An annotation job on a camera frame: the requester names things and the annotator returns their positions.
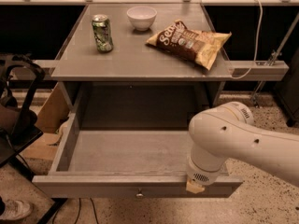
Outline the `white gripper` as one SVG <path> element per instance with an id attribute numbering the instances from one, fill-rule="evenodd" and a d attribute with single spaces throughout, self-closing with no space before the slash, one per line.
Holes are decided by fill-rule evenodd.
<path id="1" fill-rule="evenodd" d="M 204 192 L 204 186 L 213 184 L 220 176 L 221 168 L 227 160 L 227 157 L 216 156 L 193 144 L 186 168 L 186 190 L 193 194 Z"/>

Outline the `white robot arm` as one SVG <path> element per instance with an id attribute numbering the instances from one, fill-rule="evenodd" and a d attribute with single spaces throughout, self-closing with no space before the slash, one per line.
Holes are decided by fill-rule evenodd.
<path id="1" fill-rule="evenodd" d="M 191 193 L 215 183 L 229 158 L 299 186 L 299 136 L 255 127 L 251 111 L 242 103 L 229 102 L 198 113 L 189 123 L 189 135 L 186 190 Z"/>

